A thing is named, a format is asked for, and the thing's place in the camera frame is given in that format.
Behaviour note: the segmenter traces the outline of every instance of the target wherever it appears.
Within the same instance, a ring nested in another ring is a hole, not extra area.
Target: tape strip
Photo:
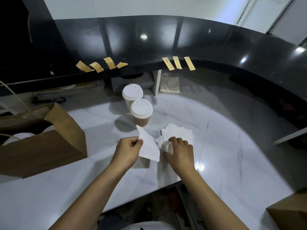
[[[173,59],[174,59],[176,68],[182,69],[182,68],[181,68],[181,64],[180,64],[180,62],[179,62],[179,59],[178,59],[178,56],[173,56]]]
[[[91,71],[94,71],[94,69],[91,69],[89,66],[87,66],[86,64],[84,64],[81,60],[79,60],[79,62],[76,64],[77,68],[88,73]]]
[[[187,62],[188,66],[189,66],[189,69],[190,70],[195,70],[196,68],[194,67],[190,57],[185,57],[185,61]]]
[[[172,63],[169,61],[169,59],[167,57],[162,57],[162,59],[164,60],[164,63],[167,65],[167,67],[169,68],[169,70],[174,70],[174,66],[172,65]]]
[[[110,57],[104,58],[104,61],[108,64],[109,69],[115,69],[115,64]]]
[[[103,71],[103,68],[97,62],[91,63],[90,66],[92,66],[96,70],[97,73],[100,73]]]
[[[116,67],[117,67],[118,69],[120,69],[120,68],[122,68],[122,67],[124,67],[124,66],[126,66],[126,65],[128,65],[128,63],[119,62],[118,65],[116,65]]]

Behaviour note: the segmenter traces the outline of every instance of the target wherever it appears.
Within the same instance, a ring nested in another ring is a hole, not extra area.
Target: forearm
[[[181,179],[191,192],[209,230],[248,230],[196,170],[186,173]]]
[[[121,168],[110,164],[50,229],[92,229],[124,174]]]

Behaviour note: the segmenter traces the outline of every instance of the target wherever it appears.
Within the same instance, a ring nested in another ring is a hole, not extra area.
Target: left hand
[[[143,145],[143,140],[138,136],[121,138],[110,165],[116,166],[118,169],[128,171],[138,159],[138,154]]]

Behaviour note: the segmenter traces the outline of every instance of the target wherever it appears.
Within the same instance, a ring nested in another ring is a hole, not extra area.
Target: white wall
[[[266,33],[291,0],[251,0],[238,26]]]
[[[178,15],[236,24],[249,0],[44,0],[53,19]]]
[[[285,41],[300,44],[307,37],[307,0],[294,0],[271,33]]]

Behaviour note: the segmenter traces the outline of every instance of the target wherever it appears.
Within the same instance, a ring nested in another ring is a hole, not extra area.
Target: yellow tape piece
[[[90,66],[92,66],[97,71],[97,73],[100,73],[103,71],[103,68],[97,62],[91,63]]]
[[[178,56],[173,56],[173,59],[174,59],[176,68],[182,69],[182,68],[181,68],[181,64],[180,64],[180,62],[179,62],[179,59],[178,59]]]
[[[128,63],[119,62],[118,65],[116,65],[116,67],[120,69],[120,68],[122,68],[122,67],[124,67],[126,65],[128,65]]]
[[[195,70],[196,68],[194,67],[190,57],[185,57],[185,61],[187,62],[188,66],[189,66],[189,69],[190,70]]]
[[[104,58],[104,61],[108,64],[109,69],[115,69],[115,64],[110,57]]]
[[[174,66],[172,65],[172,63],[169,61],[169,59],[167,57],[162,57],[162,59],[164,60],[164,63],[167,65],[167,67],[169,68],[169,70],[174,70]]]
[[[89,66],[84,64],[81,60],[79,60],[79,62],[76,64],[76,66],[78,67],[78,69],[80,69],[80,70],[82,70],[86,73],[94,71],[94,69],[91,69]]]

